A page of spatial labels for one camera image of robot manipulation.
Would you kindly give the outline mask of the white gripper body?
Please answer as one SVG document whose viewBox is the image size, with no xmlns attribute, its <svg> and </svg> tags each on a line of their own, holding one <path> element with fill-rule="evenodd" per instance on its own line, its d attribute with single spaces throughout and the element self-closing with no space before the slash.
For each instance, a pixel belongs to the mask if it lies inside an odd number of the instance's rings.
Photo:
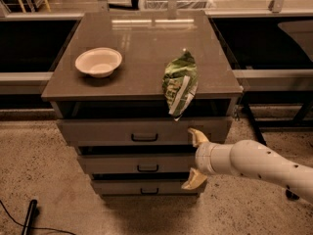
<svg viewBox="0 0 313 235">
<path fill-rule="evenodd" d="M 204 142 L 196 151 L 195 162 L 198 170 L 206 175 L 232 175 L 230 154 L 233 146 Z"/>
</svg>

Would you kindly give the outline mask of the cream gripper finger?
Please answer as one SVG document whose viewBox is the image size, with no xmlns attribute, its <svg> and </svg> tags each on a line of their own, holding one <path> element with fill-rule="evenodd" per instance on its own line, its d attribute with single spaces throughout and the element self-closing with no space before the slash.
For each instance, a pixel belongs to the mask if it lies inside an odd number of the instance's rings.
<svg viewBox="0 0 313 235">
<path fill-rule="evenodd" d="M 199 130 L 190 127 L 188 132 L 192 135 L 192 143 L 194 147 L 198 147 L 200 144 L 208 142 L 208 138 Z"/>
<path fill-rule="evenodd" d="M 184 190 L 194 190 L 200 187 L 207 179 L 207 176 L 198 169 L 191 167 L 188 180 L 181 186 Z"/>
</svg>

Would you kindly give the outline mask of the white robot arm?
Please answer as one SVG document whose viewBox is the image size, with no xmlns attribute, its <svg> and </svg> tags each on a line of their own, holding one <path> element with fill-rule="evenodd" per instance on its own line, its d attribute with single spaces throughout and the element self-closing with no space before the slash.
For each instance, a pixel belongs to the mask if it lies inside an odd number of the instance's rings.
<svg viewBox="0 0 313 235">
<path fill-rule="evenodd" d="M 214 19 L 218 36 L 232 60 L 235 77 L 244 87 L 245 106 L 261 103 L 300 103 L 301 110 L 280 127 L 311 125 L 304 121 L 312 109 L 312 21 L 286 19 Z M 313 168 L 289 161 L 261 139 L 235 144 L 210 142 L 191 128 L 195 166 L 182 185 L 200 187 L 210 175 L 247 177 L 279 185 L 292 198 L 313 202 Z"/>
</svg>

